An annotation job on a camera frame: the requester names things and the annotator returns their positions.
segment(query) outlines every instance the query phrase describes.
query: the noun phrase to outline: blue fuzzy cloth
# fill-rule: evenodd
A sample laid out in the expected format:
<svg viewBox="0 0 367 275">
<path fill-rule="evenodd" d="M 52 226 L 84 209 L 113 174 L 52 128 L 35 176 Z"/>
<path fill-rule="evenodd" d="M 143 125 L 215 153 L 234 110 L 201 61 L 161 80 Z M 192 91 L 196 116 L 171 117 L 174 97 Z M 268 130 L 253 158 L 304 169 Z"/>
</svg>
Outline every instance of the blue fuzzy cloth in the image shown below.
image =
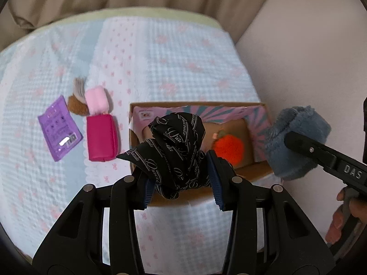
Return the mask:
<svg viewBox="0 0 367 275">
<path fill-rule="evenodd" d="M 265 156 L 274 174 L 284 180 L 301 178 L 317 167 L 311 159 L 285 146 L 284 136 L 290 131 L 324 144 L 331 127 L 311 106 L 286 108 L 280 112 L 266 135 Z"/>
</svg>

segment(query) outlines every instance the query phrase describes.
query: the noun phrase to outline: light blue bedspread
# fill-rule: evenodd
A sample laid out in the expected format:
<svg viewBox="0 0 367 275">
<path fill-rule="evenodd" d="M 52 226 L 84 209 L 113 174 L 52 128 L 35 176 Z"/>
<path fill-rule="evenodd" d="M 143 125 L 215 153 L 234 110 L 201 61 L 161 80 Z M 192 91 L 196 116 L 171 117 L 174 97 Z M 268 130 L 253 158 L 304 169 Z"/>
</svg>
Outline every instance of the light blue bedspread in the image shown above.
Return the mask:
<svg viewBox="0 0 367 275">
<path fill-rule="evenodd" d="M 132 102 L 259 101 L 229 35 L 196 23 L 113 17 L 50 27 L 14 43 L 0 54 L 0 222 L 30 256 L 84 184 L 110 185 L 130 173 L 123 160 L 89 162 L 86 140 L 53 161 L 37 116 L 72 94 L 75 77 L 110 92 L 122 149 L 129 148 Z M 73 118 L 85 137 L 85 118 Z M 221 215 L 214 202 L 203 206 L 136 213 L 147 273 L 220 270 L 231 215 Z M 186 225 L 175 228 L 181 219 Z M 166 240 L 176 256 L 160 244 Z M 107 239 L 103 249 L 108 261 Z M 205 256 L 198 259 L 199 253 Z"/>
</svg>

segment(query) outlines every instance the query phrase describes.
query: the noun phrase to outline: orange plush toy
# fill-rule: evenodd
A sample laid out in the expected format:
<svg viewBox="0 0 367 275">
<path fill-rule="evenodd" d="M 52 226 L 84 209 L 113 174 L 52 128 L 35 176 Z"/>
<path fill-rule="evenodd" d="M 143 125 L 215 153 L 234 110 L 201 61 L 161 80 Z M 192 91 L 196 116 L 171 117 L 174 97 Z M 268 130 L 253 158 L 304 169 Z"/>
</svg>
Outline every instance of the orange plush toy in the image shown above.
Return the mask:
<svg viewBox="0 0 367 275">
<path fill-rule="evenodd" d="M 233 166 L 238 165 L 242 161 L 245 154 L 245 146 L 238 137 L 226 134 L 224 130 L 220 130 L 213 135 L 213 138 L 212 148 L 218 157 L 226 159 Z"/>
</svg>

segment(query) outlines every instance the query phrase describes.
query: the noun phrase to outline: white wall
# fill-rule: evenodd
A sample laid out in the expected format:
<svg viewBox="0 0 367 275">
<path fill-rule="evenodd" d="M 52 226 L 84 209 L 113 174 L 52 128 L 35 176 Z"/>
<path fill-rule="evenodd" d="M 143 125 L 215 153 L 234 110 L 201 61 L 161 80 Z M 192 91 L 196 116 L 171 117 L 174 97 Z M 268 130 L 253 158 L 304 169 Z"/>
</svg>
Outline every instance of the white wall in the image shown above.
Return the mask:
<svg viewBox="0 0 367 275">
<path fill-rule="evenodd" d="M 236 47 L 273 118 L 312 105 L 332 126 L 327 144 L 362 159 L 367 11 L 359 0 L 268 0 Z M 323 234 L 342 186 L 321 168 L 286 184 Z"/>
</svg>

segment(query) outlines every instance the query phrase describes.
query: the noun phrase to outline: barcode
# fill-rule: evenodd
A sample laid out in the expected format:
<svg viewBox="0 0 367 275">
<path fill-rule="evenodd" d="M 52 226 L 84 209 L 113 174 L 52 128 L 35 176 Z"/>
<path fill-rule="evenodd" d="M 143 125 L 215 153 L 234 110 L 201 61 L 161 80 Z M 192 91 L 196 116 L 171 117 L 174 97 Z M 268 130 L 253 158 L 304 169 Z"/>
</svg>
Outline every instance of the barcode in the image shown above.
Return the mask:
<svg viewBox="0 0 367 275">
<path fill-rule="evenodd" d="M 70 146 L 76 140 L 76 134 L 73 133 L 69 136 L 69 140 L 67 141 L 67 146 Z"/>
</svg>

